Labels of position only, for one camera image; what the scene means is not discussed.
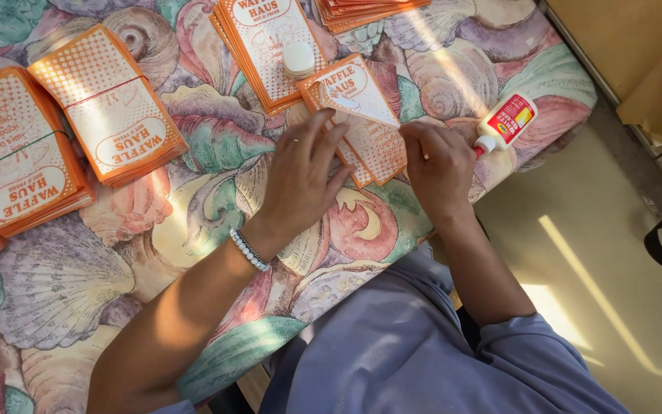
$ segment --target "forearm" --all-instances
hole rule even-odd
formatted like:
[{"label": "forearm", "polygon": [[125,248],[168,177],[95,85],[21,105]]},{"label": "forearm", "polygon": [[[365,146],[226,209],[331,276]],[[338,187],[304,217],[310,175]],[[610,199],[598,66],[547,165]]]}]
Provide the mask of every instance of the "forearm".
[{"label": "forearm", "polygon": [[536,313],[528,295],[482,231],[473,209],[438,226],[456,293],[479,326]]},{"label": "forearm", "polygon": [[[266,250],[261,256],[274,255],[264,244],[258,248]],[[147,304],[98,358],[88,412],[148,412],[180,401],[175,382],[256,275],[257,269],[232,240],[190,268]]]}]

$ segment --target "white beaded bracelet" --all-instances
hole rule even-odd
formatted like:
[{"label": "white beaded bracelet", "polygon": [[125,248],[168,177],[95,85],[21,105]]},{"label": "white beaded bracelet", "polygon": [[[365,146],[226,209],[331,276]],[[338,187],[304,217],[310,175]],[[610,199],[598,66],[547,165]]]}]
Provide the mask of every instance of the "white beaded bracelet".
[{"label": "white beaded bracelet", "polygon": [[229,230],[229,235],[232,237],[232,240],[234,240],[234,243],[236,243],[239,250],[241,250],[242,254],[244,254],[244,257],[249,260],[249,263],[252,263],[252,266],[263,272],[270,270],[270,265],[260,259],[259,255],[257,255],[257,253],[249,247],[247,242],[244,241],[237,229],[232,227],[231,230]]}]

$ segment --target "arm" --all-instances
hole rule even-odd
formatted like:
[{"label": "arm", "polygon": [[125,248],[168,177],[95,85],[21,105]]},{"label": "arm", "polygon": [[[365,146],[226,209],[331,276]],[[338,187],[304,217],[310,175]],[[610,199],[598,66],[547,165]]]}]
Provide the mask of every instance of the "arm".
[{"label": "arm", "polygon": [[536,308],[484,235],[469,203],[474,151],[452,130],[403,125],[413,191],[446,246],[456,292],[479,326],[529,316]]},{"label": "arm", "polygon": [[[321,219],[353,167],[328,170],[347,126],[327,134],[321,110],[278,140],[261,209],[240,230],[265,261]],[[221,243],[132,319],[93,368],[87,412],[150,412],[182,400],[175,386],[242,289],[257,275],[234,242]]]}]

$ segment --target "green rubber band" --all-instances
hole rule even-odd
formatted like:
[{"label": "green rubber band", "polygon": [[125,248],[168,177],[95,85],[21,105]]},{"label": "green rubber band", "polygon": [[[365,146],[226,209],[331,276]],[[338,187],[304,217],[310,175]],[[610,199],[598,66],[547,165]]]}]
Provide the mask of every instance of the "green rubber band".
[{"label": "green rubber band", "polygon": [[63,132],[63,131],[61,131],[61,130],[55,130],[55,131],[49,133],[49,134],[46,135],[46,136],[42,136],[42,137],[40,137],[40,138],[38,138],[38,139],[35,139],[34,141],[30,142],[29,144],[23,146],[22,148],[19,148],[19,149],[15,150],[15,151],[13,151],[13,152],[11,152],[11,153],[9,153],[9,154],[6,154],[5,156],[3,156],[3,157],[0,158],[0,161],[3,160],[3,159],[5,159],[6,157],[8,157],[8,156],[10,156],[10,155],[14,155],[14,154],[16,154],[16,153],[19,153],[20,151],[24,150],[24,149],[27,148],[28,146],[34,144],[35,142],[41,141],[41,140],[43,140],[43,139],[45,139],[45,138],[47,138],[47,137],[53,135],[54,133],[61,133],[62,135],[66,136],[66,137],[68,138],[68,134],[67,134],[67,133],[65,133],[65,132]]}]

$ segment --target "white container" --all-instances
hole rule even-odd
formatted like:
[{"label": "white container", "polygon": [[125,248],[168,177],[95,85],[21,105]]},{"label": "white container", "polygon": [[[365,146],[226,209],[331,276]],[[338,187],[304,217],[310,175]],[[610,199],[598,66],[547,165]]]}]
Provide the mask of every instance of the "white container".
[{"label": "white container", "polygon": [[289,78],[303,80],[315,71],[316,57],[308,43],[295,42],[282,50],[282,65]]},{"label": "white container", "polygon": [[474,142],[477,158],[496,148],[509,148],[537,116],[536,103],[522,92],[516,90],[506,96],[477,125],[479,138]]}]

